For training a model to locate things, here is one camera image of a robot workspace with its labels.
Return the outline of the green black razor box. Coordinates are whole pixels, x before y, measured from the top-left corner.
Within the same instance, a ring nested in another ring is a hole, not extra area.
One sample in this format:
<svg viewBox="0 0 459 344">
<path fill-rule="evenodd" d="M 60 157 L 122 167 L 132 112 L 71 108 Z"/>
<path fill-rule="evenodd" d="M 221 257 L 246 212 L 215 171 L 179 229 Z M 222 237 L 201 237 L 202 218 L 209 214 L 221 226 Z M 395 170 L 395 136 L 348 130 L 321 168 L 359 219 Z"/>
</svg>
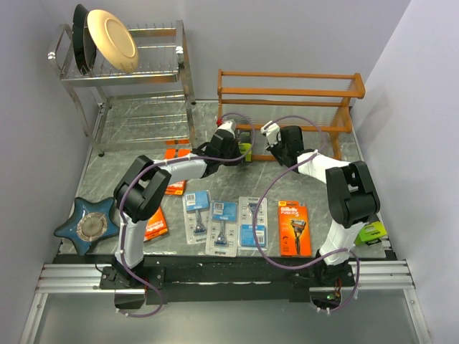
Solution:
<svg viewBox="0 0 459 344">
<path fill-rule="evenodd" d="M 252 134 L 248 130 L 237 130 L 238 145 L 241 154 L 246 154 L 245 161 L 252 161 Z"/>
<path fill-rule="evenodd" d="M 358 233 L 354 243 L 356 246 L 371 246 L 380 243 L 381 238 L 387 235 L 387 231 L 381 221 L 366 224 Z"/>
</svg>

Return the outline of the orange Fusion5 razor box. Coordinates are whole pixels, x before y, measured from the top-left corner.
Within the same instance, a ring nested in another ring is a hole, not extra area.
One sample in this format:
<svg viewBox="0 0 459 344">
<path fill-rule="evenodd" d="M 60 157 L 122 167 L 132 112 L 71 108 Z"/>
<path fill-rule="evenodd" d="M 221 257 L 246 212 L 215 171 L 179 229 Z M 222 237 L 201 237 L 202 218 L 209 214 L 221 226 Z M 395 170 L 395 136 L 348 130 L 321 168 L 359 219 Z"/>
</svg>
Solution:
<svg viewBox="0 0 459 344">
<path fill-rule="evenodd" d="M 282 257 L 312 255 L 308 209 L 299 201 L 278 202 L 278 228 Z"/>
</svg>

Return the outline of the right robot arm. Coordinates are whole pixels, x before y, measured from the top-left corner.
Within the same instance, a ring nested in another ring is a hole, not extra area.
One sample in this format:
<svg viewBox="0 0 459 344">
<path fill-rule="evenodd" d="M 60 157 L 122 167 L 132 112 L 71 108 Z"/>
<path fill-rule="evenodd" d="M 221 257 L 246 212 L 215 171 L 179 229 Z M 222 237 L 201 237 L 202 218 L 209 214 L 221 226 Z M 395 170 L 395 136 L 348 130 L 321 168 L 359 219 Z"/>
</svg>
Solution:
<svg viewBox="0 0 459 344">
<path fill-rule="evenodd" d="M 340 161 L 318 150 L 305 149 L 303 131 L 296 125 L 282 128 L 270 121 L 260 132 L 267 138 L 267 150 L 280 165 L 326 185 L 332 222 L 316 254 L 321 261 L 313 275 L 319 284 L 330 285 L 346 274 L 349 252 L 359 231 L 380 210 L 368 166 L 363 161 Z"/>
</svg>

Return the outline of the wooden two-tier shelf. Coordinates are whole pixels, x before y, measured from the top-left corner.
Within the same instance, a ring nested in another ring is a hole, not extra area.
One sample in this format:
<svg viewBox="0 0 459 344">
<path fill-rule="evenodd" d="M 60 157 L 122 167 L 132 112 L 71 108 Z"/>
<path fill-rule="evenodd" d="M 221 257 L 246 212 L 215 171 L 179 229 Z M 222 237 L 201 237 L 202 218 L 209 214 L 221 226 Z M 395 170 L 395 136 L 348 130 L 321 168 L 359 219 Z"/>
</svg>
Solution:
<svg viewBox="0 0 459 344">
<path fill-rule="evenodd" d="M 272 87 L 226 87 L 225 77 L 288 78 L 305 80 L 347 81 L 344 90 L 291 89 Z M 341 159 L 339 135 L 350 133 L 353 125 L 350 109 L 353 99 L 362 99 L 366 94 L 364 81 L 359 73 L 352 75 L 308 74 L 284 72 L 243 72 L 218 71 L 217 81 L 218 116 L 220 123 L 225 105 L 260 105 L 297 108 L 334 108 L 335 114 L 330 120 L 320 124 L 319 128 L 329 135 L 334 158 Z"/>
</svg>

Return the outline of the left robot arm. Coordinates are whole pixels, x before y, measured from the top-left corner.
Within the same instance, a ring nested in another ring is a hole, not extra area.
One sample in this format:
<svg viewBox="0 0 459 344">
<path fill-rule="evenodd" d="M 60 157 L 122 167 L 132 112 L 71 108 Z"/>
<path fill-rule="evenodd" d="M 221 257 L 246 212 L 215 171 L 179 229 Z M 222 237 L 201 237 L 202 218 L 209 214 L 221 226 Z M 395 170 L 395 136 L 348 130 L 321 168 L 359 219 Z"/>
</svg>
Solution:
<svg viewBox="0 0 459 344">
<path fill-rule="evenodd" d="M 206 178 L 221 165 L 231 166 L 242 159 L 235 132 L 220 126 L 209 142 L 186 156 L 153 161 L 137 157 L 114 190 L 120 215 L 120 233 L 115 259 L 117 280 L 123 286 L 137 286 L 143 277 L 143 237 L 146 222 L 156 213 L 169 185 L 178 181 Z"/>
</svg>

